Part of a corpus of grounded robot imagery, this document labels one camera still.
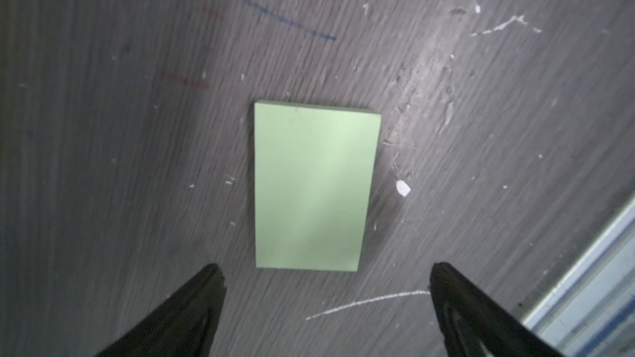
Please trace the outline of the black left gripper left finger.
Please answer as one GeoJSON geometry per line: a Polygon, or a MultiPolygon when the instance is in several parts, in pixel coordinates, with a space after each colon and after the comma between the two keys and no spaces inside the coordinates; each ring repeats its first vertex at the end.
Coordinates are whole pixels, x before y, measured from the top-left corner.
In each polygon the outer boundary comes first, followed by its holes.
{"type": "Polygon", "coordinates": [[[227,288],[208,264],[99,356],[208,356],[227,288]]]}

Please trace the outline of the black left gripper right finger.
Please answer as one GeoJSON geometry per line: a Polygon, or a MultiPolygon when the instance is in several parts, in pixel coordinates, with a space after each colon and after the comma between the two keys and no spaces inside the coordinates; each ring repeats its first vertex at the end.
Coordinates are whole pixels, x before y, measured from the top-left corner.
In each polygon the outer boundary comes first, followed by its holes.
{"type": "Polygon", "coordinates": [[[447,262],[433,265],[433,306],[449,356],[559,356],[447,262]]]}

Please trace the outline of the green sticky pad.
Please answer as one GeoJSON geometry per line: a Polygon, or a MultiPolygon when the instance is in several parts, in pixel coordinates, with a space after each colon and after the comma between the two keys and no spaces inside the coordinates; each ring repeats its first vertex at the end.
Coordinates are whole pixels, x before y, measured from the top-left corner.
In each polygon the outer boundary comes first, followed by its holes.
{"type": "Polygon", "coordinates": [[[380,125],[367,109],[256,102],[257,267],[357,271],[380,125]]]}

